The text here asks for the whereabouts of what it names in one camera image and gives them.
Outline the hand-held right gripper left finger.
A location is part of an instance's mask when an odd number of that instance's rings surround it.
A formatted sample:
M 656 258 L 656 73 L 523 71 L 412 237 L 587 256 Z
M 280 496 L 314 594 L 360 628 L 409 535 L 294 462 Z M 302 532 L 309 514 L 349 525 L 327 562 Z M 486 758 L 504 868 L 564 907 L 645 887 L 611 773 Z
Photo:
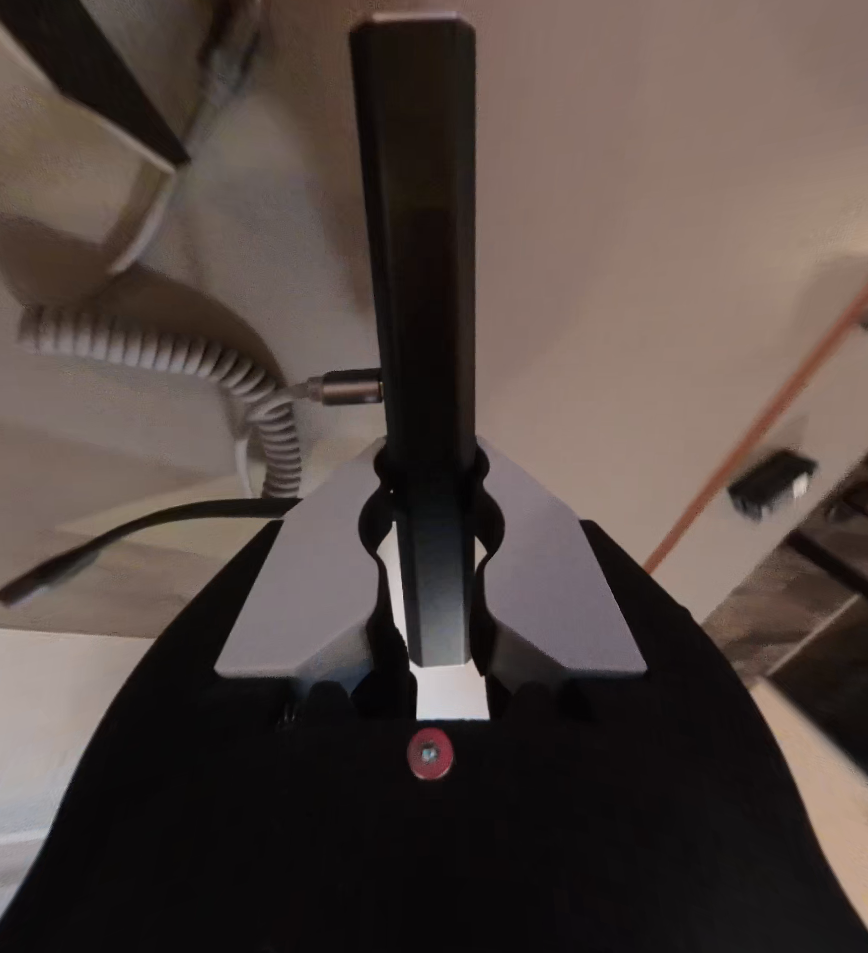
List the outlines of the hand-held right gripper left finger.
M 358 684 L 408 668 L 379 553 L 394 522 L 384 445 L 374 440 L 285 517 L 217 657 L 219 676 Z

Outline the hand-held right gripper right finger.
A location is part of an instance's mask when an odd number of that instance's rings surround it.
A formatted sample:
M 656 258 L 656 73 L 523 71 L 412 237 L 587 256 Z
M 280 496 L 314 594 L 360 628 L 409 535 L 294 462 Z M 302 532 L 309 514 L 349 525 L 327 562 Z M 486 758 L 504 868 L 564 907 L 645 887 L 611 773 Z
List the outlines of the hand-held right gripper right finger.
M 479 438 L 472 647 L 500 684 L 640 678 L 631 628 L 570 506 Z

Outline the small black battery pack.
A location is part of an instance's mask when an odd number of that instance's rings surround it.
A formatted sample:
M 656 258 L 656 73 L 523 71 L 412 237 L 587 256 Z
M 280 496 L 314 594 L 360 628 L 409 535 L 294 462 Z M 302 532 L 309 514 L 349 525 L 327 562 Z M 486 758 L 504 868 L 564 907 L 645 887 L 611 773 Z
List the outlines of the small black battery pack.
M 743 518 L 761 522 L 805 495 L 818 468 L 814 459 L 779 449 L 734 480 L 727 487 L 727 496 Z

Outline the black usb hub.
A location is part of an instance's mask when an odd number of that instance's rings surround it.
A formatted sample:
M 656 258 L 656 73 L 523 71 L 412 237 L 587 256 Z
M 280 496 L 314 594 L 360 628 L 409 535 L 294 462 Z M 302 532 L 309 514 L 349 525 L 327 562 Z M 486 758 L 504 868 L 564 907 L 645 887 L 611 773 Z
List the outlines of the black usb hub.
M 380 13 L 349 34 L 409 655 L 470 657 L 476 34 Z

